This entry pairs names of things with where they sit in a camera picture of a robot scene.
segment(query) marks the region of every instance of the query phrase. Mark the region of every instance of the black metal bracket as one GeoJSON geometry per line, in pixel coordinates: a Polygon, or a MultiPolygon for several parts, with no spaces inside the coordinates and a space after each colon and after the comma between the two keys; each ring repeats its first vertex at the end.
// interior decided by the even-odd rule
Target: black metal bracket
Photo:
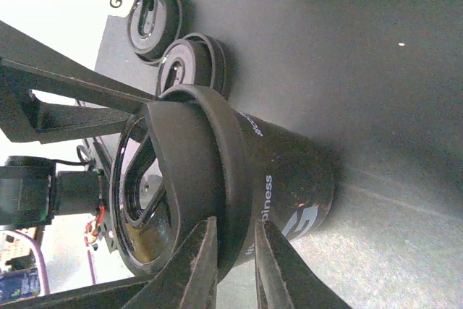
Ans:
{"type": "Polygon", "coordinates": [[[271,221],[255,225],[255,282],[260,309],[350,308],[310,270],[271,221]]]}
{"type": "Polygon", "coordinates": [[[154,100],[0,22],[0,126],[11,141],[53,143],[117,133],[131,113],[154,100]],[[109,109],[44,103],[32,89],[109,109]]]}
{"type": "MultiPolygon", "coordinates": [[[[305,264],[269,221],[255,226],[260,309],[350,308],[305,264]]],[[[155,277],[131,278],[13,302],[5,309],[213,309],[217,293],[216,218],[199,222],[155,277]]]]}

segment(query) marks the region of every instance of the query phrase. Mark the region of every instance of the black plastic part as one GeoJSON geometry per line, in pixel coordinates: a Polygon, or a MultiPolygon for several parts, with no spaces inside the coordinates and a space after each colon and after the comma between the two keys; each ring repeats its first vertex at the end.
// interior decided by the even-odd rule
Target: black plastic part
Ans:
{"type": "Polygon", "coordinates": [[[216,91],[194,85],[176,85],[161,98],[195,101],[213,130],[221,158],[225,184],[224,229],[219,220],[218,280],[232,269],[242,249],[252,212],[251,167],[239,122],[228,103],[216,91]]]}
{"type": "Polygon", "coordinates": [[[271,221],[255,224],[259,309],[349,309],[305,264],[271,221]]]}
{"type": "Polygon", "coordinates": [[[203,43],[175,40],[166,49],[159,66],[156,95],[180,83],[209,86],[213,70],[209,56],[203,43]]]}
{"type": "Polygon", "coordinates": [[[179,38],[182,0],[136,0],[127,22],[129,43],[146,64],[158,65],[167,47],[179,38]]]}
{"type": "Polygon", "coordinates": [[[226,57],[223,43],[202,33],[190,33],[184,37],[186,40],[197,41],[208,47],[211,61],[210,87],[219,92],[224,98],[229,97],[229,84],[226,78],[226,57]]]}
{"type": "Polygon", "coordinates": [[[0,166],[0,229],[51,223],[54,174],[55,164],[46,158],[11,156],[0,166]]]}
{"type": "Polygon", "coordinates": [[[84,68],[3,22],[0,43],[0,126],[13,142],[52,143],[120,132],[128,113],[156,99],[84,68]],[[30,89],[110,109],[47,104],[30,89]]]}
{"type": "Polygon", "coordinates": [[[56,215],[95,213],[100,186],[96,172],[58,172],[56,215]]]}

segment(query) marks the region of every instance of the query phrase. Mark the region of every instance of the rubber gasket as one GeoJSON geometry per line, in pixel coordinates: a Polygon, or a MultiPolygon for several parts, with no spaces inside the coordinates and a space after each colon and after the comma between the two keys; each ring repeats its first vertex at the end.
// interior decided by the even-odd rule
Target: rubber gasket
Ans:
{"type": "Polygon", "coordinates": [[[219,92],[224,98],[228,98],[228,83],[226,81],[226,57],[223,44],[215,38],[202,33],[190,33],[183,39],[204,43],[209,50],[212,72],[210,87],[219,92]]]}
{"type": "Polygon", "coordinates": [[[145,64],[150,66],[158,66],[161,63],[161,59],[167,46],[173,41],[178,39],[182,33],[182,24],[184,10],[182,0],[159,0],[162,1],[166,6],[166,24],[170,26],[170,33],[161,33],[161,39],[159,42],[152,44],[150,48],[139,49],[137,44],[134,42],[134,35],[132,34],[134,28],[132,25],[132,18],[135,10],[140,6],[140,0],[137,0],[130,11],[127,21],[127,36],[129,38],[129,44],[135,52],[135,55],[145,64]]]}

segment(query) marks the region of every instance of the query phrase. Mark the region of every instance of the black cylindrical container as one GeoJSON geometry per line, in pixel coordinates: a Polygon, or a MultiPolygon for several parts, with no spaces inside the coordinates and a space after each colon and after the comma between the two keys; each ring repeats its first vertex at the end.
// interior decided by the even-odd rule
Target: black cylindrical container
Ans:
{"type": "Polygon", "coordinates": [[[235,266],[254,257],[254,225],[271,220],[288,239],[326,217],[333,200],[331,164],[307,137],[236,111],[250,157],[252,216],[235,266]]]}
{"type": "MultiPolygon", "coordinates": [[[[239,111],[227,114],[225,109],[232,109],[210,88],[178,85],[161,97],[169,101],[195,100],[211,124],[221,155],[229,148],[221,144],[219,137],[230,134],[231,129],[235,131],[235,140],[243,142],[235,152],[245,152],[237,156],[245,174],[234,180],[249,180],[252,197],[249,200],[243,191],[227,191],[229,210],[226,213],[238,208],[234,206],[237,204],[234,195],[240,195],[239,208],[250,215],[240,217],[242,223],[237,224],[240,230],[243,223],[247,224],[241,238],[234,236],[234,244],[240,249],[238,254],[236,250],[225,250],[225,254],[221,254],[219,249],[220,279],[230,264],[236,266],[254,256],[255,221],[272,220],[289,240],[321,224],[333,200],[334,178],[330,161],[310,139],[239,111]]],[[[227,181],[230,164],[222,162],[222,166],[227,181]]]]}
{"type": "Polygon", "coordinates": [[[176,85],[161,98],[138,116],[150,138],[144,141],[152,145],[146,149],[155,155],[137,151],[140,159],[130,162],[140,162],[142,170],[121,177],[127,145],[122,135],[111,175],[113,228],[122,258],[134,273],[159,271],[194,225],[208,216],[218,218],[219,281],[254,256],[255,221],[272,220],[288,239],[322,222],[334,180],[329,162],[306,137],[233,110],[211,88],[176,85]],[[154,158],[163,174],[165,204],[152,215],[138,209],[153,218],[150,234],[144,229],[140,240],[141,231],[133,231],[137,225],[125,217],[130,207],[125,202],[137,200],[139,189],[130,191],[131,182],[140,182],[137,175],[154,158]],[[147,262],[135,255],[137,242],[143,242],[147,262]]]}

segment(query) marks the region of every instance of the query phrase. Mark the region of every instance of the blue object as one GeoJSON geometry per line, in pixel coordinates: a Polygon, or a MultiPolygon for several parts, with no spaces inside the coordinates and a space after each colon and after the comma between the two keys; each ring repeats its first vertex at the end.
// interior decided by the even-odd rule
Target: blue object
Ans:
{"type": "Polygon", "coordinates": [[[0,305],[37,297],[41,291],[37,268],[0,275],[0,305]]]}

